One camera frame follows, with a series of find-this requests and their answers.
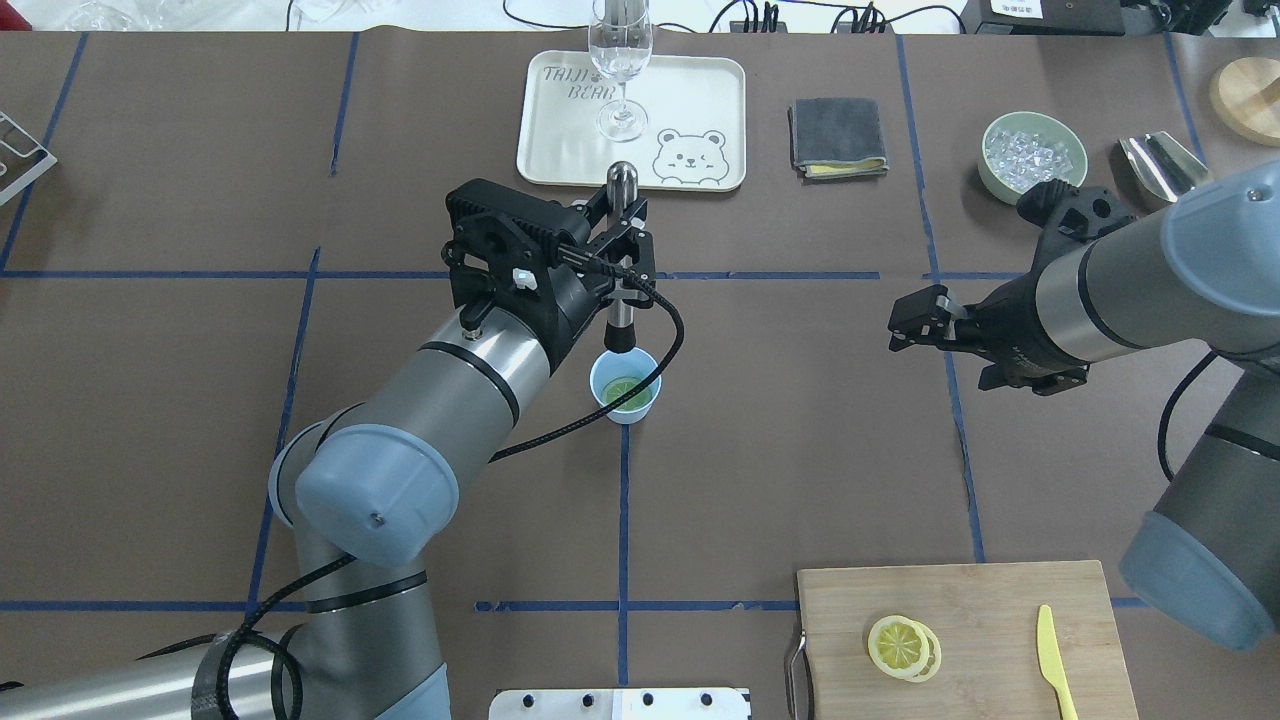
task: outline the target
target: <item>wooden cutting board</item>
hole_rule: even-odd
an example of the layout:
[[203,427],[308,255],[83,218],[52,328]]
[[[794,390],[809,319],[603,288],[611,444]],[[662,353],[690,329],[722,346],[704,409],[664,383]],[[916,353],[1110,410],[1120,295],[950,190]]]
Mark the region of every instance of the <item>wooden cutting board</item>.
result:
[[[817,720],[1059,717],[1036,655],[1042,603],[1053,609],[1079,716],[1138,717],[1096,560],[800,570],[799,585]],[[938,635],[931,680],[895,680],[867,656],[867,632],[893,614]]]

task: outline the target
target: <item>glass stem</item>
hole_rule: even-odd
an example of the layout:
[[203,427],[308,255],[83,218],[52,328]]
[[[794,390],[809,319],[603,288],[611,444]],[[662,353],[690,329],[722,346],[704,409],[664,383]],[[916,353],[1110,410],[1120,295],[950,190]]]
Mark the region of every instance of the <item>glass stem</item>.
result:
[[618,109],[613,111],[613,122],[623,124],[631,119],[631,108],[627,106],[627,83],[620,82],[618,90],[622,91],[622,97],[618,100]]

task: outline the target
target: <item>glass base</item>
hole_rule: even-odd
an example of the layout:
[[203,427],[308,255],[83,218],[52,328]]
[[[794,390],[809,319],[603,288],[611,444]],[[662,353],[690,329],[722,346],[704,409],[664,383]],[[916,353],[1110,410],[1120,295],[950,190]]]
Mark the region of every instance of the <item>glass base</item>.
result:
[[595,117],[595,127],[600,135],[613,142],[630,142],[641,133],[649,124],[649,114],[635,100],[621,100],[607,102],[600,108],[600,114]]

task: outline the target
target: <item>green bowl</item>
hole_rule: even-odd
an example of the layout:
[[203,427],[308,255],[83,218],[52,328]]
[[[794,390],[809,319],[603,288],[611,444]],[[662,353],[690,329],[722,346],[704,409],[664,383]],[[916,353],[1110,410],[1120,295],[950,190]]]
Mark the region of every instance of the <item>green bowl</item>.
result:
[[1071,160],[1073,165],[1070,176],[1064,179],[1076,187],[1084,183],[1084,176],[1089,172],[1089,156],[1084,152],[1084,145],[1071,132],[1071,128],[1048,115],[1019,110],[996,118],[987,126],[987,131],[982,133],[982,142],[978,145],[978,176],[982,178],[982,184],[987,186],[987,190],[1001,201],[1016,205],[1018,199],[1023,193],[997,178],[995,170],[987,163],[987,138],[998,129],[1041,133],[1048,145],[1061,142],[1066,146],[1066,156]]

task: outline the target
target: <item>round wooden board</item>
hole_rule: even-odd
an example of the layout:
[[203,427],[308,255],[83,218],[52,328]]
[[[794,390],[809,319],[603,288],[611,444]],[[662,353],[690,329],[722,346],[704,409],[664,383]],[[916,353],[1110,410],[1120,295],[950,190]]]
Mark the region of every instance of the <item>round wooden board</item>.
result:
[[1280,147],[1280,60],[1242,58],[1210,83],[1213,110],[1236,133]]

